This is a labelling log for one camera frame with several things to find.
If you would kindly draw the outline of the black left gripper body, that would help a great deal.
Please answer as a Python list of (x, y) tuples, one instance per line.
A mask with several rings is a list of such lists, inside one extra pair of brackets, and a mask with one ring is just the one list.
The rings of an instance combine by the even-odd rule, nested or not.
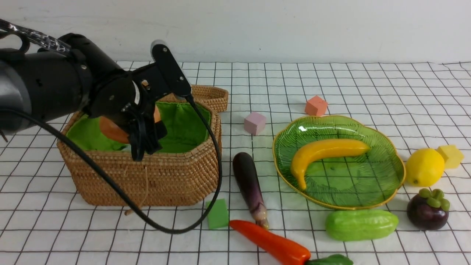
[(155, 103), (164, 97), (164, 79), (155, 64), (125, 71), (116, 63), (87, 63), (93, 78), (84, 113), (119, 127), (152, 127)]

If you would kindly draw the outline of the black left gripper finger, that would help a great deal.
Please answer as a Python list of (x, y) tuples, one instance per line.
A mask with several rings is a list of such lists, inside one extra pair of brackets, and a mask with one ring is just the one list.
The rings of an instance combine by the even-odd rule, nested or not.
[(128, 142), (131, 145), (133, 161), (142, 161), (145, 153), (146, 124), (142, 115), (136, 110), (128, 111), (132, 118), (128, 122)]
[(162, 149), (160, 139), (167, 135), (167, 128), (156, 105), (146, 109), (146, 153), (152, 155)]

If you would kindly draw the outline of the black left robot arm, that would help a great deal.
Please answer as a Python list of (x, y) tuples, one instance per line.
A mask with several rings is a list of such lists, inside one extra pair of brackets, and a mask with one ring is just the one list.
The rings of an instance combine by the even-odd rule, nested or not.
[(33, 127), (17, 114), (49, 122), (82, 111), (105, 117), (124, 132), (134, 161), (162, 149), (163, 122), (155, 118), (155, 102), (125, 71), (83, 35), (54, 38), (1, 20), (1, 38), (15, 35), (18, 49), (1, 49), (1, 134)]

